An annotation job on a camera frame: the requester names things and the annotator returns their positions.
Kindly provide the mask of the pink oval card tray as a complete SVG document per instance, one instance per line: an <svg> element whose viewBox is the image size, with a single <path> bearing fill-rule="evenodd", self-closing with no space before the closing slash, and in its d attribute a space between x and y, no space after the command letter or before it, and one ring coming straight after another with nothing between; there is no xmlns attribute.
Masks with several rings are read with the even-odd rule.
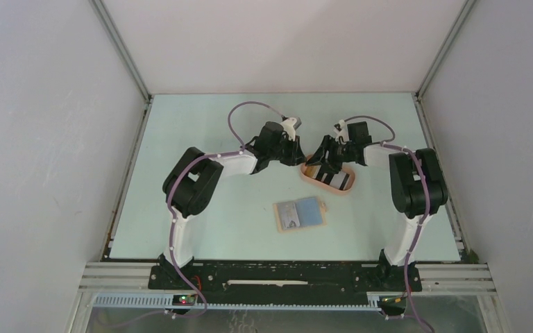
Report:
<svg viewBox="0 0 533 333"><path fill-rule="evenodd" d="M348 194L356 181L355 172L344 166L339 173L325 173L320 166L300 165L300 177L305 182L332 194L343 196Z"/></svg>

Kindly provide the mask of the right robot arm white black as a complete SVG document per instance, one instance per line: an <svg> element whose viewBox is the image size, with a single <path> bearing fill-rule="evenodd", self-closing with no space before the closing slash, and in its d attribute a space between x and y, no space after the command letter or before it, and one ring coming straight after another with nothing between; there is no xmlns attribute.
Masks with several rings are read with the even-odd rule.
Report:
<svg viewBox="0 0 533 333"><path fill-rule="evenodd" d="M380 253L375 272L380 287L393 290L404 280L414 264L414 253L427 222L448 201L448 189L432 148L411 150L394 144L396 132L389 124L389 139L373 141L369 133L370 116L342 119L334 125L334 135L326 135L305 166L318 167L328 176L341 172L345 163L378 167L389 172L392 203L402 222L393 239Z"/></svg>

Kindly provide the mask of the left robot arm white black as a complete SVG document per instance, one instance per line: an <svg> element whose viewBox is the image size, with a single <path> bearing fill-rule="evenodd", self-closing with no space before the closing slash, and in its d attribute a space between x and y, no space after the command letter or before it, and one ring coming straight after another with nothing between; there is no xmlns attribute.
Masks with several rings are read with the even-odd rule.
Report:
<svg viewBox="0 0 533 333"><path fill-rule="evenodd" d="M193 258L192 232L189 222L209 205L222 178L253 175L276 161L296 167L306 161L296 130L297 117L284 117L281 122L266 122L260 134L233 152L207 154L196 147L188 148L165 179L162 191L171 214L169 240L163 255L171 264L165 280L175 289L183 289L192 279L186 266Z"/></svg>

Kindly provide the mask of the silver white VIP card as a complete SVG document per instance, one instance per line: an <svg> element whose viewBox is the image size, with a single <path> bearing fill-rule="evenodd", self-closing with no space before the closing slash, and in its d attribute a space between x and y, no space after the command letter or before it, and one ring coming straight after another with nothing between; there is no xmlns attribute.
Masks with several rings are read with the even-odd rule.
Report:
<svg viewBox="0 0 533 333"><path fill-rule="evenodd" d="M278 214L282 230L293 230L301 226L295 203L282 203L278 206Z"/></svg>

